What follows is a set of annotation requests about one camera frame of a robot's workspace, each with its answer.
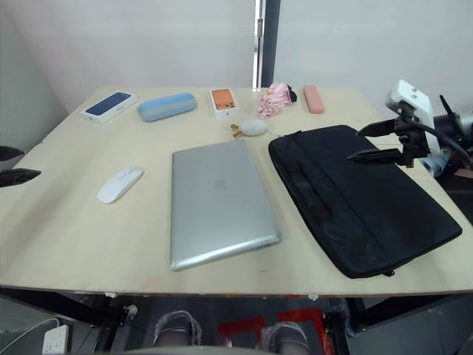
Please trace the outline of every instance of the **power strip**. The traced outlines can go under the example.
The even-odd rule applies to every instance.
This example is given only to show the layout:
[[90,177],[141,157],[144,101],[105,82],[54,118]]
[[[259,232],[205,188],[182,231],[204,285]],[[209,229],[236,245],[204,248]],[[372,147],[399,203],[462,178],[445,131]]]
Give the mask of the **power strip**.
[[69,327],[62,325],[44,333],[43,355],[65,355]]

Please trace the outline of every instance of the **orange phone box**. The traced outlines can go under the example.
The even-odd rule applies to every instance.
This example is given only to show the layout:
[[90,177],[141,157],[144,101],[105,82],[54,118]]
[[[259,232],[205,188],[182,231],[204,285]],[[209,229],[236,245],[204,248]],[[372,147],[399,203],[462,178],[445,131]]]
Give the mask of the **orange phone box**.
[[215,117],[240,114],[239,105],[235,99],[235,95],[229,88],[210,90],[210,101],[214,108]]

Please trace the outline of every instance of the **silver laptop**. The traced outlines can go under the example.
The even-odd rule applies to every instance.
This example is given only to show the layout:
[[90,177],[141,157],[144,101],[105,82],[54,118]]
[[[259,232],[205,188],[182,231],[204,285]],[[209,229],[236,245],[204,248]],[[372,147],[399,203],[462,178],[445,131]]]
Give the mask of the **silver laptop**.
[[172,155],[172,270],[280,240],[276,218],[244,141]]

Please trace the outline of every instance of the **pink cloth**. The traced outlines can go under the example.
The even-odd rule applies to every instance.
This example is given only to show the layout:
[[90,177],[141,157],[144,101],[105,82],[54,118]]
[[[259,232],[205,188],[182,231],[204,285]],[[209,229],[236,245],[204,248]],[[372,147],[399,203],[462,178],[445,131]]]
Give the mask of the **pink cloth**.
[[287,84],[272,83],[266,95],[259,99],[258,116],[262,120],[281,112],[282,107],[290,104]]

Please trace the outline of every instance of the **white wall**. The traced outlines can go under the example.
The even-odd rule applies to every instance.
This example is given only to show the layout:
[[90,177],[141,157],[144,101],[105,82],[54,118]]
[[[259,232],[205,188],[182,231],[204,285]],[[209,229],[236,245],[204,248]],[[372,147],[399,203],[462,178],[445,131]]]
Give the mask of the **white wall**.
[[[21,38],[0,11],[0,144],[30,150],[65,117]],[[0,163],[10,169],[20,158]]]
[[72,111],[104,85],[250,86],[254,0],[2,0]]
[[282,0],[274,81],[356,87],[391,118],[402,78],[443,114],[439,94],[473,97],[472,16],[471,0]]

